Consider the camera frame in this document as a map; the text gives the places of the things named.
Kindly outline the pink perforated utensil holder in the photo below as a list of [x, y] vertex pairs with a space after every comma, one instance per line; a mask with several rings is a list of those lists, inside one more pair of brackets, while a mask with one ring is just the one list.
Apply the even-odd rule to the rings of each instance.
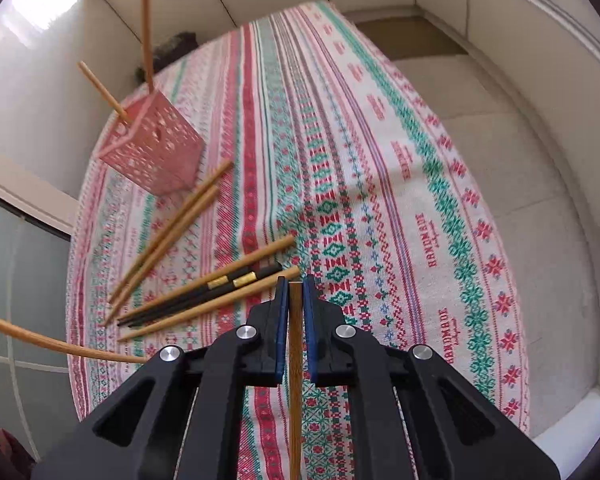
[[159, 90], [137, 99], [128, 113], [132, 122], [116, 119], [97, 157], [157, 196], [192, 188], [204, 138]]

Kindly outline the patterned woven tablecloth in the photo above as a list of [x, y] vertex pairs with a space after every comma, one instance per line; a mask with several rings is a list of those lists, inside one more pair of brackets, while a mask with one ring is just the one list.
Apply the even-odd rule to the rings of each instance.
[[[428, 344], [529, 433], [524, 323], [493, 216], [436, 113], [372, 40], [330, 4], [303, 3], [208, 42], [157, 80], [206, 140], [201, 180], [223, 159], [234, 167], [119, 314], [292, 235], [274, 261], [313, 274], [347, 323], [393, 348]], [[273, 291], [121, 346], [116, 323], [102, 325], [112, 291], [189, 193], [154, 197], [105, 165], [97, 152], [115, 121], [80, 193], [67, 339], [133, 356], [208, 346]], [[302, 477], [352, 479], [346, 390], [302, 386]], [[247, 390], [239, 479], [289, 478], [287, 396], [286, 378]]]

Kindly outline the wooden chopstick leaning in holder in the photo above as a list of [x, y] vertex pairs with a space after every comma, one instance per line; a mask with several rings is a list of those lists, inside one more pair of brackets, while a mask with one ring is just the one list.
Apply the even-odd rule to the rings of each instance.
[[86, 77], [86, 79], [94, 86], [102, 98], [108, 103], [108, 105], [118, 114], [119, 118], [125, 125], [131, 123], [131, 118], [120, 102], [109, 92], [105, 85], [96, 77], [91, 69], [83, 62], [78, 63], [79, 70]]

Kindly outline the dark trash bin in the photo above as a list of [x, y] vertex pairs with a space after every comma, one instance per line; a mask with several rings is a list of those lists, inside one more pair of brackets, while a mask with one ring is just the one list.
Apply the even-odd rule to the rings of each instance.
[[[140, 52], [142, 52], [142, 64], [135, 70], [135, 80], [137, 84], [143, 84], [146, 81], [146, 63], [145, 63], [145, 43], [141, 43]], [[152, 55], [152, 68], [154, 73], [159, 73], [176, 62], [186, 54], [189, 54], [193, 50], [199, 47], [197, 36], [194, 32], [179, 32], [172, 36], [169, 40], [166, 40], [163, 44], [156, 47], [155, 50], [151, 51]]]

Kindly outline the wooden chopstick upright in holder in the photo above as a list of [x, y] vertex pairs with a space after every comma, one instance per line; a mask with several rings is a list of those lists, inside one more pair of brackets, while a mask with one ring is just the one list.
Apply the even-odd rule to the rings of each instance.
[[151, 50], [150, 0], [142, 0], [142, 48], [145, 80], [148, 88], [148, 93], [151, 94], [155, 91], [155, 84], [154, 61], [152, 60]]

